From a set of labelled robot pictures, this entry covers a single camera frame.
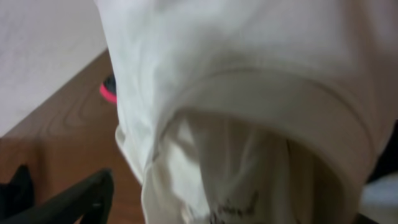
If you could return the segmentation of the white t-shirt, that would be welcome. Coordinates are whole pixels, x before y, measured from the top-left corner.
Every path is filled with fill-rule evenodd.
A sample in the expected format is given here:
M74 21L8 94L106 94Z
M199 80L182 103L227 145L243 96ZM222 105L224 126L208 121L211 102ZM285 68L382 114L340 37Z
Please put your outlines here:
M397 173L396 1L96 5L146 223L356 223Z

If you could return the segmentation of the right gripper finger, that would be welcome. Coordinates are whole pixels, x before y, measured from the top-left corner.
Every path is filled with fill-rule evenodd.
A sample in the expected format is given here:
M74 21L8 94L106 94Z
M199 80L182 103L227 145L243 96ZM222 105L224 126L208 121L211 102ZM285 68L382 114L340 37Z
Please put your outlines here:
M30 172L19 168L10 182L1 184L1 224L106 224L113 194L112 172L102 169L36 205Z

